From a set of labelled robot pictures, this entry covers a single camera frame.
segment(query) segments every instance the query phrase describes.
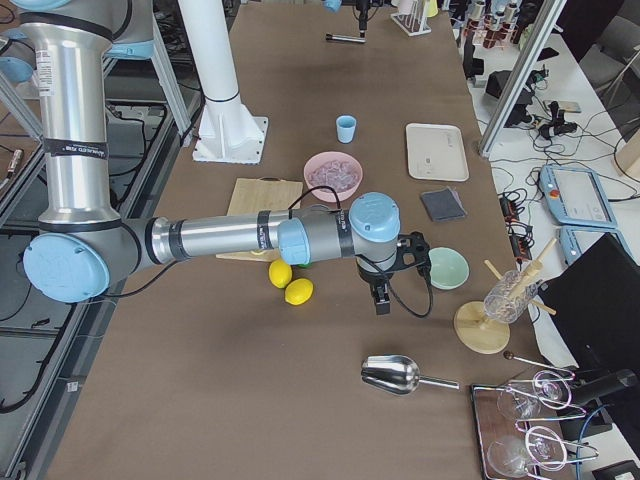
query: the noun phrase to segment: blue joint cap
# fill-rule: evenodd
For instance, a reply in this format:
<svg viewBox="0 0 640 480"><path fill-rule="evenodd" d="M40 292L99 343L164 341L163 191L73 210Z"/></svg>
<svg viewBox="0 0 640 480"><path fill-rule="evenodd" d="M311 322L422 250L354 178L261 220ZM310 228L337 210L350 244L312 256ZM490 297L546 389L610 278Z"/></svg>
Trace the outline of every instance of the blue joint cap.
<svg viewBox="0 0 640 480"><path fill-rule="evenodd" d="M33 67L20 58L0 58L0 70L12 83L26 82L33 75Z"/></svg>
<svg viewBox="0 0 640 480"><path fill-rule="evenodd" d="M30 11L46 12L64 7L71 0L11 0L14 5Z"/></svg>
<svg viewBox="0 0 640 480"><path fill-rule="evenodd" d="M12 40L24 40L25 38L29 38L19 28L10 28L9 30L5 30L2 32L2 35L7 38L11 38Z"/></svg>
<svg viewBox="0 0 640 480"><path fill-rule="evenodd" d="M109 286L109 269L83 241L62 233L34 238L24 252L24 270L49 298L75 303L95 297Z"/></svg>
<svg viewBox="0 0 640 480"><path fill-rule="evenodd" d="M135 43L114 43L105 55L118 60L149 60L153 57L153 52L153 40L148 40Z"/></svg>
<svg viewBox="0 0 640 480"><path fill-rule="evenodd" d="M324 8L329 10L330 12L337 12L340 10L340 5L342 5L342 0L325 0L323 2Z"/></svg>
<svg viewBox="0 0 640 480"><path fill-rule="evenodd" d="M299 218L285 220L278 225L278 249L289 265L303 265L311 261L309 238Z"/></svg>
<svg viewBox="0 0 640 480"><path fill-rule="evenodd" d="M384 193L358 197L349 210L349 221L358 235L371 242L390 242L400 233L400 211Z"/></svg>

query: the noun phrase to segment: light green bowl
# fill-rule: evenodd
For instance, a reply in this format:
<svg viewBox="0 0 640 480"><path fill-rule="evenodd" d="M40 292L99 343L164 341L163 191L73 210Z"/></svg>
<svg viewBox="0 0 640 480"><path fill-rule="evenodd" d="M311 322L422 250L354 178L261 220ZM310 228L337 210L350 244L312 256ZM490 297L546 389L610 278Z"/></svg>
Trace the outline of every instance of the light green bowl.
<svg viewBox="0 0 640 480"><path fill-rule="evenodd" d="M431 284L440 290L458 288L469 278L469 264L455 250L446 247L429 250Z"/></svg>

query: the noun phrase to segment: blue control panel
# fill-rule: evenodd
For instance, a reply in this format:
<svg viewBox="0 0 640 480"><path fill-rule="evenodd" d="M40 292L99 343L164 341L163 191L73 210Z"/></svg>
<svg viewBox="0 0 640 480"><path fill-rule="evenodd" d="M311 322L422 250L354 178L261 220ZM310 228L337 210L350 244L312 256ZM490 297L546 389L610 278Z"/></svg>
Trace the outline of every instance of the blue control panel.
<svg viewBox="0 0 640 480"><path fill-rule="evenodd" d="M593 170L545 165L540 171L539 186L559 223L604 228L618 226L598 174Z"/></svg>
<svg viewBox="0 0 640 480"><path fill-rule="evenodd" d="M591 245L600 240L605 233L610 233L620 242L622 247L631 255L631 250L624 240L622 233L615 228L580 227L576 225L563 225L560 228L560 245L564 252L567 265L575 262L580 255L586 252Z"/></svg>

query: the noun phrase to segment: metal ice scoop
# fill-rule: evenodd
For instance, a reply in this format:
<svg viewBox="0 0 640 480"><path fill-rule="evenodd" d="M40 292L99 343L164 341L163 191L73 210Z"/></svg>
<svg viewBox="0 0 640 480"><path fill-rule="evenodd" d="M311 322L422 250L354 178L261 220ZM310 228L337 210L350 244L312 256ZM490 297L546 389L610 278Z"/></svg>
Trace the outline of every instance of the metal ice scoop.
<svg viewBox="0 0 640 480"><path fill-rule="evenodd" d="M362 364L362 381L396 395L406 395L418 384L460 389L458 382L420 375L416 362L404 355L379 355L367 358Z"/></svg>

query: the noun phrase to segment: black monitor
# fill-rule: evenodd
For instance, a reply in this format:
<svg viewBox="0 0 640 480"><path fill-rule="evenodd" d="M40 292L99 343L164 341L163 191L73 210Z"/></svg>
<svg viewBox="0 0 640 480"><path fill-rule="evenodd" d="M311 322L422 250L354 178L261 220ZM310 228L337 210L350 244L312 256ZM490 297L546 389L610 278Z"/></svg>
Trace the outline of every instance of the black monitor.
<svg viewBox="0 0 640 480"><path fill-rule="evenodd" d="M632 370L640 377L640 267L610 234L591 246L540 296L580 369ZM640 455L640 387L602 399Z"/></svg>

